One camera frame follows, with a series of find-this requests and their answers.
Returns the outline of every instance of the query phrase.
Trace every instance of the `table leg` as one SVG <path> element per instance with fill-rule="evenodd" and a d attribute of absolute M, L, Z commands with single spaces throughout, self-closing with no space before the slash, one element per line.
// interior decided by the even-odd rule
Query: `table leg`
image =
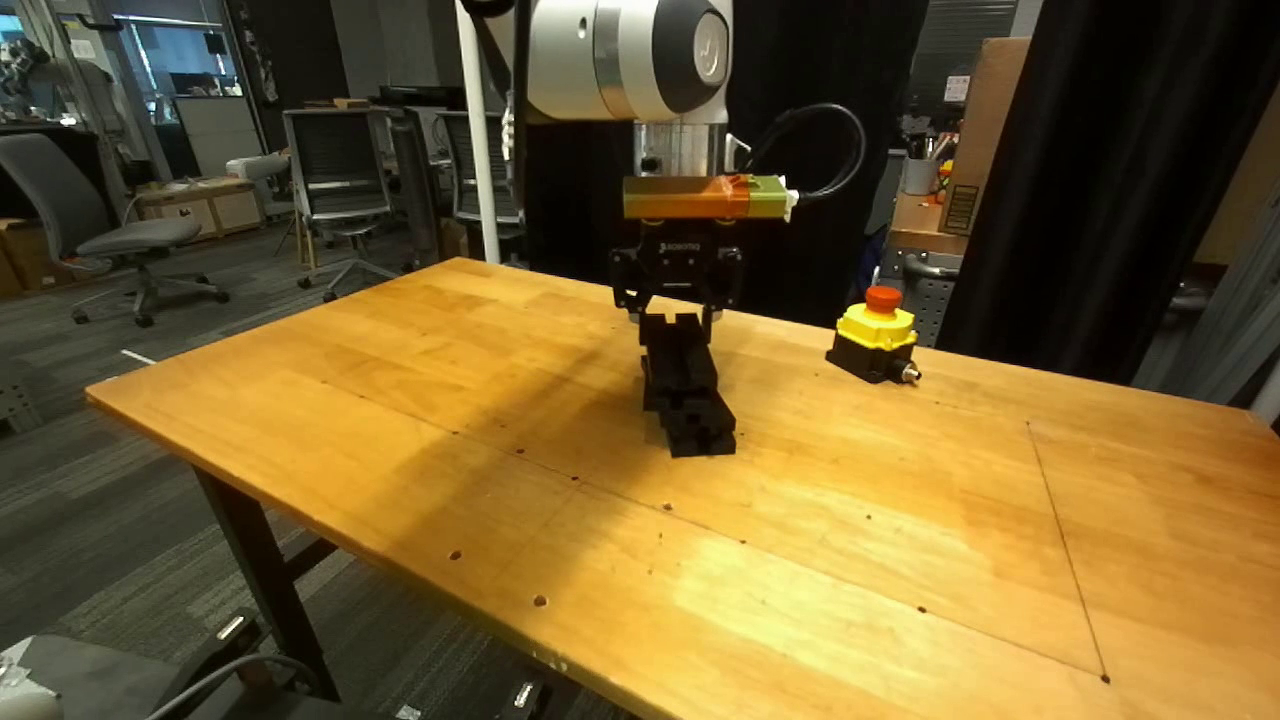
<path fill-rule="evenodd" d="M 339 701 L 324 665 L 324 646 L 315 641 L 304 601 L 295 596 L 290 558 L 273 534 L 264 507 L 202 468 L 198 478 L 234 543 L 245 584 L 255 596 L 255 608 L 264 613 L 264 625 L 276 635 L 280 653 L 314 667 L 315 694 Z"/>

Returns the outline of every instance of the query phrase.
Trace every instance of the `floor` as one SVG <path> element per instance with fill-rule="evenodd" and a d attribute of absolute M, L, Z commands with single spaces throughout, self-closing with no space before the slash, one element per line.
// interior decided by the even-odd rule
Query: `floor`
<path fill-rule="evenodd" d="M 205 266 L 234 302 L 167 306 L 157 327 L 136 327 L 125 306 L 72 325 L 81 286 L 0 302 L 0 646 L 46 631 L 186 661 L 254 608 L 190 468 L 88 411 L 81 388 L 315 306 L 320 286 L 295 286 L 302 262 L 276 237 L 167 258 Z M 392 568 L 336 551 L 302 593 L 354 706 L 498 715 L 522 678 L 539 675 L 554 688 L 546 715 L 623 715 Z"/>

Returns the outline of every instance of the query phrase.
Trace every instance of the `red cap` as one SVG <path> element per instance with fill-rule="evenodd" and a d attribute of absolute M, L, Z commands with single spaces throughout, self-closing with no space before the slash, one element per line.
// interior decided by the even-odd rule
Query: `red cap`
<path fill-rule="evenodd" d="M 867 295 L 863 295 L 863 302 L 867 302 L 874 313 L 882 313 L 882 316 L 892 316 L 898 302 L 904 302 L 904 293 L 899 293 L 899 286 L 888 286 L 888 283 L 874 283 Z"/>

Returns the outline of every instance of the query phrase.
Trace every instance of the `black curtain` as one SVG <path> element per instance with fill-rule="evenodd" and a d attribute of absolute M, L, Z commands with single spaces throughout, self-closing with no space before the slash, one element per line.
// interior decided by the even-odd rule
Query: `black curtain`
<path fill-rule="evenodd" d="M 732 130 L 759 139 L 780 111 L 842 99 L 874 139 L 863 171 L 835 200 L 799 211 L 795 223 L 740 223 L 743 306 L 816 325 L 843 313 L 923 7 L 929 0 L 736 0 Z M 842 123 L 816 118 L 776 145 L 767 167 L 813 188 L 842 167 L 843 145 Z M 623 237 L 629 150 L 629 123 L 528 128 L 524 254 L 533 266 L 606 277 L 606 250 Z"/>
<path fill-rule="evenodd" d="M 1043 0 L 941 342 L 1131 380 L 1275 88 L 1275 26 L 1275 0 Z"/>
<path fill-rule="evenodd" d="M 740 306 L 831 325 L 862 266 L 867 207 L 904 108 L 929 0 L 736 0 L 732 130 L 747 145 L 799 104 L 835 99 L 867 128 L 862 175 L 831 200 L 799 207 L 793 223 L 740 223 L 747 286 Z M 823 184 L 842 150 L 842 123 L 816 118 L 776 145 L 767 167 L 793 184 Z"/>

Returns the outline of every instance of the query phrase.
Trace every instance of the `cable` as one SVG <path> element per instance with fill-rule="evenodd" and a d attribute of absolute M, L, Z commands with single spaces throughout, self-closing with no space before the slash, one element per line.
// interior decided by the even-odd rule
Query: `cable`
<path fill-rule="evenodd" d="M 831 200 L 835 193 L 843 193 L 849 181 L 858 181 L 858 171 L 863 167 L 867 161 L 867 128 L 862 117 L 851 117 L 851 108 L 843 104 L 799 104 L 799 108 L 789 108 L 774 118 L 767 137 L 759 139 L 751 164 L 759 164 L 783 137 L 793 137 L 803 118 L 813 117 L 835 117 L 843 118 L 849 128 L 849 155 L 843 155 L 843 167 L 823 184 L 823 188 L 813 188 L 813 193 L 799 193 L 799 204 L 819 204 L 819 200 Z"/>
<path fill-rule="evenodd" d="M 293 673 L 304 673 L 308 678 L 315 678 L 315 673 L 293 657 L 270 657 L 270 653 L 250 653 L 229 661 L 223 667 L 202 675 L 198 683 L 190 683 L 186 690 L 177 690 L 167 703 L 162 703 L 147 720 L 165 720 L 167 711 L 186 706 L 193 694 L 209 690 L 213 683 L 229 678 L 236 667 L 245 665 L 285 665 Z"/>

